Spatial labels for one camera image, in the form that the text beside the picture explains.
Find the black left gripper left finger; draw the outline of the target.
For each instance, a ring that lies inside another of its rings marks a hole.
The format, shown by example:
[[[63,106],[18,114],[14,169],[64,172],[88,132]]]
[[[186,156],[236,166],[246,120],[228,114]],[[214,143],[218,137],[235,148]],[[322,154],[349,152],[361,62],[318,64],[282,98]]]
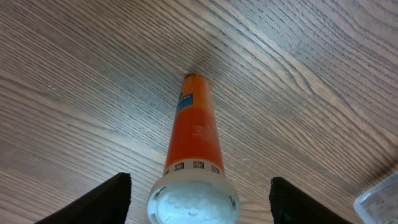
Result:
[[[131,176],[120,172],[37,224],[124,224],[131,203]]]

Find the orange tube white cap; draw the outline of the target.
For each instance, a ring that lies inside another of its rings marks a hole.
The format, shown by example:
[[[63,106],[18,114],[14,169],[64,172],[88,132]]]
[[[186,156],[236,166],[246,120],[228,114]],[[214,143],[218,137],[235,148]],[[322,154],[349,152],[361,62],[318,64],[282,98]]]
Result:
[[[208,80],[188,74],[178,97],[163,176],[147,202],[151,223],[236,223],[239,197],[225,177]]]

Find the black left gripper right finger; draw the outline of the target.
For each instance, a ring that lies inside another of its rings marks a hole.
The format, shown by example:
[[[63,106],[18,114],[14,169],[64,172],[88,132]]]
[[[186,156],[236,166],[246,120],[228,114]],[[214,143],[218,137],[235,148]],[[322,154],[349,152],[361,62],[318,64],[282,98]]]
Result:
[[[275,224],[349,224],[282,177],[272,178],[269,201]]]

